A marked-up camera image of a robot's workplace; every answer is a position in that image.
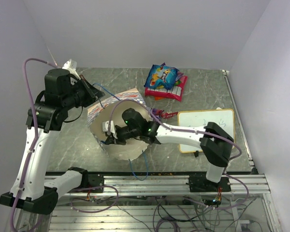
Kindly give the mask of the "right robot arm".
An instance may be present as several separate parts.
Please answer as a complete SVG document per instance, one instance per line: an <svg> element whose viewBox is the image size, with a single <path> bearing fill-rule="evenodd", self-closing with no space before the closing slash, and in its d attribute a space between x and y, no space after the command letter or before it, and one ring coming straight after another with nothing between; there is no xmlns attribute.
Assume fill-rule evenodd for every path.
<svg viewBox="0 0 290 232"><path fill-rule="evenodd" d="M193 184L197 191L217 191L223 172L229 164L234 139L217 123L209 122L204 127L172 126L158 119L147 121L132 108L122 113L124 127L112 120L102 123L106 145L125 145L129 139L147 144L181 144L199 148L209 162L205 177Z"/></svg>

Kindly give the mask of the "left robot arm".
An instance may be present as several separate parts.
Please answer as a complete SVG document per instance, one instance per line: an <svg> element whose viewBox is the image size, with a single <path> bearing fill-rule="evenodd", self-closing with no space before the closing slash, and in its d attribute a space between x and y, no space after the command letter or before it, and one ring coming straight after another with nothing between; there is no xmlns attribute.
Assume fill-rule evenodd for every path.
<svg viewBox="0 0 290 232"><path fill-rule="evenodd" d="M49 215L64 194L72 189L83 192L89 186L87 170L77 167L45 182L54 142L68 123L69 110L88 107L104 93L71 68L49 70L44 83L45 89L28 110L26 146L17 178L11 190L0 196L0 204Z"/></svg>

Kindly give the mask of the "red white snack bag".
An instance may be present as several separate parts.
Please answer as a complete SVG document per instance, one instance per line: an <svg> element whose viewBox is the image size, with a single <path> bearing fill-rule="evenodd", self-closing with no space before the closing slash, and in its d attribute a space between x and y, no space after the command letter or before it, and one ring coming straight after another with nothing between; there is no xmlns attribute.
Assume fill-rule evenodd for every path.
<svg viewBox="0 0 290 232"><path fill-rule="evenodd" d="M181 83L177 86L173 86L172 89L166 90L164 88L157 88L157 89L150 89L145 88L145 96L152 96L152 97L164 97L166 99L174 99L179 102L182 101L182 95L184 91L185 84L188 80L187 76L182 76L180 81Z"/></svg>

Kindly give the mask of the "blue checkered paper bag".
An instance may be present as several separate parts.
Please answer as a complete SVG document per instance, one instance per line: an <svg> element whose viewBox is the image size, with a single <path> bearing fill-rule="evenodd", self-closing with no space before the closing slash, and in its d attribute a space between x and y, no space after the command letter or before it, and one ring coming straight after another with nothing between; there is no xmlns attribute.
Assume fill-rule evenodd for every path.
<svg viewBox="0 0 290 232"><path fill-rule="evenodd" d="M148 162L145 155L145 150L148 147L147 143L131 138L126 141L125 145L105 144L109 119L111 120L112 126L126 126L122 118L122 113L125 110L133 108L135 111L139 112L144 119L151 119L141 93L138 89L133 88L118 94L113 94L100 84L94 83L93 85L101 87L110 97L99 101L88 109L87 121L91 133L109 158L114 158L116 161L128 161L132 175L140 181L146 180L149 173ZM145 160L146 172L143 177L135 173L131 163L140 156Z"/></svg>

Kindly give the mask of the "purple candy packet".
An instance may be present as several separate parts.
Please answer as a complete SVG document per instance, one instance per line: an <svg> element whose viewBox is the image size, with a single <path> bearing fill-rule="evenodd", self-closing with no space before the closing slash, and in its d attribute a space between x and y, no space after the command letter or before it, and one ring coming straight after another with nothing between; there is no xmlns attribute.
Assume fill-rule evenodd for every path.
<svg viewBox="0 0 290 232"><path fill-rule="evenodd" d="M164 110L151 108L151 113L158 119L162 119L162 114L164 113Z"/></svg>

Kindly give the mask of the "green yellow candy bag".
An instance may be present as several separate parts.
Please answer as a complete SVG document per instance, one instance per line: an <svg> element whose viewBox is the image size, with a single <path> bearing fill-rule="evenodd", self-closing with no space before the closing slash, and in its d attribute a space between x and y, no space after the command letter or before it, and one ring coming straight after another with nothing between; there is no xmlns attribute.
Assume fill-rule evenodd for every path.
<svg viewBox="0 0 290 232"><path fill-rule="evenodd" d="M177 77L175 79L174 86L177 86L177 85L179 85L181 83L180 79L181 79L182 76L184 76L184 73L183 72L178 72L177 73Z"/></svg>

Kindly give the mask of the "orange snack packet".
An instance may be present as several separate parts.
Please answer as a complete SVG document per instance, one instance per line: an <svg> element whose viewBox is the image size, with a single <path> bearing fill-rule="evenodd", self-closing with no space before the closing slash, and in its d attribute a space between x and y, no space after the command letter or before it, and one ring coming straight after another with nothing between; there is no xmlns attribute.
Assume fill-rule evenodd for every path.
<svg viewBox="0 0 290 232"><path fill-rule="evenodd" d="M157 97L157 96L155 96L154 99L155 99L156 101L159 101L159 100L163 100L163 99L165 99L165 98L164 98L164 97Z"/></svg>

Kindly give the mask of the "small red snack packet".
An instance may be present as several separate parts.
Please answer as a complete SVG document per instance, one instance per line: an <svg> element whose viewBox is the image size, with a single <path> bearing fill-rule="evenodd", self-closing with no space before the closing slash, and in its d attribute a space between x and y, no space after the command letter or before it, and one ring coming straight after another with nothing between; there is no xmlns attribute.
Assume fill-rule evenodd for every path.
<svg viewBox="0 0 290 232"><path fill-rule="evenodd" d="M164 112L161 114L161 118L169 119L178 115L178 112Z"/></svg>

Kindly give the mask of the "blue candy bag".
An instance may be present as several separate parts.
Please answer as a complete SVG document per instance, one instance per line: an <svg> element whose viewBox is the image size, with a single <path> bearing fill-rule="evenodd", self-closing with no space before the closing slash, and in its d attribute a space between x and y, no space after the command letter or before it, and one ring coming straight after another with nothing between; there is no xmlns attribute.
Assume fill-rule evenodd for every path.
<svg viewBox="0 0 290 232"><path fill-rule="evenodd" d="M166 65L152 65L144 87L150 89L165 88L170 90L176 83L179 70Z"/></svg>

